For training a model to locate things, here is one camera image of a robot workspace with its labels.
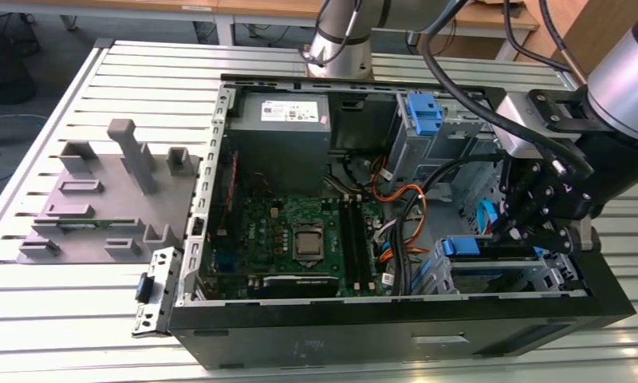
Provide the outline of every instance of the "aluminum workbench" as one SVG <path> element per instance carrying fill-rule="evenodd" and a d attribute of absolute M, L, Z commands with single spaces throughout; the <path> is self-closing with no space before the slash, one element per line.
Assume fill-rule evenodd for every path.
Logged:
<path fill-rule="evenodd" d="M 524 63 L 441 59 L 461 84 L 563 89 L 567 79 Z M 418 57 L 375 54 L 377 81 L 427 81 Z M 95 48 L 0 197 L 0 381 L 638 381 L 638 314 L 582 331 L 520 357 L 314 369 L 206 371 L 174 338 L 133 339 L 134 287 L 145 265 L 25 266 L 14 262 L 62 169 L 65 140 L 119 153 L 111 118 L 163 154 L 203 153 L 221 73 L 302 76 L 290 49 L 117 41 Z M 603 253 L 638 311 L 638 185 L 594 221 Z"/>

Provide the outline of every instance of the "white label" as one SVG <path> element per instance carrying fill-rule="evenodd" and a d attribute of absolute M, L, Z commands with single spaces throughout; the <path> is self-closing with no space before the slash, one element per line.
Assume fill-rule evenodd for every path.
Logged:
<path fill-rule="evenodd" d="M 393 174 L 385 168 L 381 169 L 381 176 L 387 181 L 393 179 Z"/>
<path fill-rule="evenodd" d="M 389 273 L 382 273 L 381 283 L 383 285 L 391 286 L 394 284 L 394 275 Z"/>
<path fill-rule="evenodd" d="M 318 103 L 315 101 L 265 101 L 261 120 L 319 122 Z"/>
<path fill-rule="evenodd" d="M 205 12 L 211 12 L 213 8 L 209 6 L 182 6 L 183 10 L 202 10 Z"/>

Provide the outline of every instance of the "side panel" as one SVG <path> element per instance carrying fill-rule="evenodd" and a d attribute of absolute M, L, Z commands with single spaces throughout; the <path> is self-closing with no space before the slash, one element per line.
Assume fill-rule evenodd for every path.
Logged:
<path fill-rule="evenodd" d="M 174 335 L 206 369 L 293 367 L 513 356 L 582 324 L 524 318 L 179 330 Z"/>

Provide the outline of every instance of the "metal bracket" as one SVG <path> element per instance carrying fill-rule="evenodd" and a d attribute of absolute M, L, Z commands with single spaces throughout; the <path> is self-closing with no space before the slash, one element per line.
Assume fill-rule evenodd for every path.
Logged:
<path fill-rule="evenodd" d="M 586 108 L 584 88 L 576 92 L 563 90 L 532 89 L 527 99 L 546 122 L 546 128 L 559 133 L 611 132 L 604 124 L 583 115 Z"/>
<path fill-rule="evenodd" d="M 169 337 L 167 322 L 175 297 L 182 251 L 166 247 L 153 252 L 149 271 L 141 275 L 137 286 L 137 314 L 133 338 Z"/>

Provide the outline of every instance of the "blue plastic clip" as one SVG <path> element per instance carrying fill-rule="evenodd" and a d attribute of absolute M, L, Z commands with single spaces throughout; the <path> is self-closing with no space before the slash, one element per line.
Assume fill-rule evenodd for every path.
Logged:
<path fill-rule="evenodd" d="M 442 126 L 442 108 L 431 94 L 409 93 L 409 113 L 421 136 L 434 136 Z"/>

